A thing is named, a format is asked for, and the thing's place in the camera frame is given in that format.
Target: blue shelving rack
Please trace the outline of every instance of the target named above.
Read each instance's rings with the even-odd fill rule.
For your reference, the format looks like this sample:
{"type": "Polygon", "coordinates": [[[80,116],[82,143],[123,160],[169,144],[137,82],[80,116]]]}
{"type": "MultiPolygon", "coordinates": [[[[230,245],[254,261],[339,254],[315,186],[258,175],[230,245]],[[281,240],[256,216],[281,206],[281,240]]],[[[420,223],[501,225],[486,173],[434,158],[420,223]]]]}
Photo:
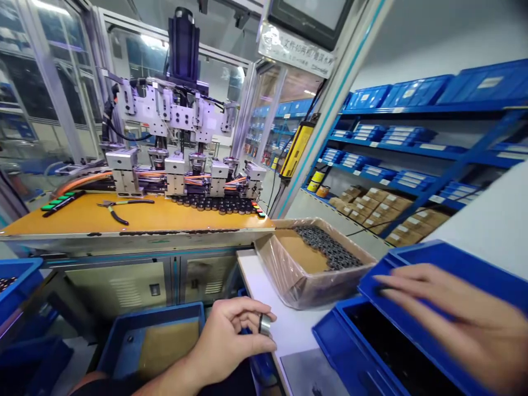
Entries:
{"type": "Polygon", "coordinates": [[[508,135],[510,139],[518,139],[520,135],[526,135],[528,130],[526,128],[523,131],[517,131],[515,134],[515,125],[518,121],[526,119],[528,114],[528,106],[512,106],[505,107],[504,102],[485,102],[485,103],[461,103],[457,105],[433,105],[433,106],[411,106],[411,107],[395,107],[395,108],[367,108],[367,109],[356,109],[356,110],[344,110],[343,106],[342,113],[339,113],[336,120],[334,121],[321,149],[317,155],[317,160],[314,161],[312,168],[305,180],[304,188],[307,187],[310,179],[317,169],[317,166],[323,164],[327,165],[326,175],[331,171],[332,168],[338,168],[341,171],[350,172],[357,177],[372,180],[380,183],[380,188],[386,188],[391,190],[398,190],[408,195],[415,196],[414,203],[405,210],[399,217],[401,220],[394,222],[389,225],[379,236],[386,238],[394,228],[400,225],[404,219],[411,216],[420,207],[427,204],[429,201],[445,205],[453,210],[460,210],[465,205],[458,201],[452,201],[449,199],[442,198],[438,194],[444,187],[446,187],[451,181],[457,178],[463,178],[469,173],[469,165],[477,164],[480,166],[491,166],[503,169],[509,169],[510,167],[522,162],[519,159],[501,158],[494,155],[492,151],[489,151],[489,147],[497,141],[499,138],[506,138],[508,135]],[[496,120],[494,126],[487,132],[482,134],[479,141],[469,148],[466,152],[447,152],[447,151],[435,151],[426,150],[418,147],[409,146],[397,146],[384,144],[381,142],[362,141],[355,139],[348,139],[343,137],[332,136],[333,130],[336,128],[338,123],[348,122],[348,130],[352,131],[355,129],[358,123],[362,120],[368,120],[368,123],[372,123],[372,120],[496,120]],[[442,160],[451,161],[451,165],[441,174],[437,181],[432,183],[424,191],[416,191],[412,188],[407,188],[404,185],[397,184],[390,180],[383,180],[382,178],[376,178],[373,175],[362,172],[357,169],[350,169],[339,164],[333,164],[321,161],[320,158],[327,148],[328,144],[336,142],[340,150],[346,150],[347,152],[354,152],[354,146],[367,146],[375,150],[387,150],[392,152],[402,152],[406,154],[428,157],[428,158],[439,158],[442,160]]]}

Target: left hand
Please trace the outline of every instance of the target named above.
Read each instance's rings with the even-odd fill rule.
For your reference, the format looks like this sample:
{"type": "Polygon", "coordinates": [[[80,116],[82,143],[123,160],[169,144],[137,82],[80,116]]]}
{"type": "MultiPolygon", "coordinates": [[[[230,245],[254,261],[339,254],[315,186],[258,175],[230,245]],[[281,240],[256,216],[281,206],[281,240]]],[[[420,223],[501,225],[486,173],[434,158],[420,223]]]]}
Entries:
{"type": "Polygon", "coordinates": [[[214,302],[200,339],[187,357],[202,386],[223,381],[249,356],[277,350],[270,337],[259,334],[260,314],[277,320],[271,307],[249,297],[214,302]],[[238,334],[242,328],[253,334],[238,334]]]}

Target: right hand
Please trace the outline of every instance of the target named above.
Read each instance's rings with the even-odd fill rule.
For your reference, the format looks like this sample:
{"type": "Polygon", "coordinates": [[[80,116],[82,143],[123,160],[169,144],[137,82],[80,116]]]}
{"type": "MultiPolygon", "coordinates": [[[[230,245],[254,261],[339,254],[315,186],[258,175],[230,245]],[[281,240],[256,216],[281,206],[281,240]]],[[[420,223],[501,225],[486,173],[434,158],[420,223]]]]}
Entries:
{"type": "Polygon", "coordinates": [[[259,334],[260,314],[268,315],[272,322],[277,320],[269,305],[249,297],[214,302],[202,334],[187,357],[201,377],[201,386],[226,379],[249,356],[277,350],[270,337],[259,334]],[[252,334],[238,334],[242,328],[249,328],[252,334]]]}
{"type": "Polygon", "coordinates": [[[519,309],[431,264],[396,268],[391,276],[374,278],[390,287],[382,291],[384,296],[418,320],[485,387],[498,394],[526,392],[528,320],[519,309]]]}

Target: pliers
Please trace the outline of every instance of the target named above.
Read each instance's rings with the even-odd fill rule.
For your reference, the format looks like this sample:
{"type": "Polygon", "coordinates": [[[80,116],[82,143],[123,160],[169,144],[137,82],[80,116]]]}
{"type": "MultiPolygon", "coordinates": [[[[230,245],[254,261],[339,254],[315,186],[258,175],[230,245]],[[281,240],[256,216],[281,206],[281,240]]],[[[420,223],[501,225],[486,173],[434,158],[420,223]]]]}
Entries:
{"type": "Polygon", "coordinates": [[[112,201],[103,201],[103,203],[98,203],[97,206],[108,208],[110,213],[112,214],[112,217],[119,223],[124,224],[125,226],[128,226],[128,221],[123,220],[120,218],[117,213],[114,212],[114,209],[112,206],[114,205],[126,205],[126,204],[153,204],[154,201],[152,200],[130,200],[130,201],[121,201],[121,202],[112,202],[112,201]]]}

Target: wall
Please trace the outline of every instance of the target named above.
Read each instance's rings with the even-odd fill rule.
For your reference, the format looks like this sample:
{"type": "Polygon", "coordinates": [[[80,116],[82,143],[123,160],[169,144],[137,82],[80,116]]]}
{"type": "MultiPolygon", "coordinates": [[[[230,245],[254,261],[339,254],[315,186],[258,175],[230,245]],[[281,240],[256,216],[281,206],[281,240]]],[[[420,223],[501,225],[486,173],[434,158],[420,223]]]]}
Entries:
{"type": "Polygon", "coordinates": [[[527,174],[528,162],[510,169],[426,240],[442,239],[528,279],[527,174]]]}
{"type": "Polygon", "coordinates": [[[396,2],[352,90],[528,57],[523,0],[396,2]]]}

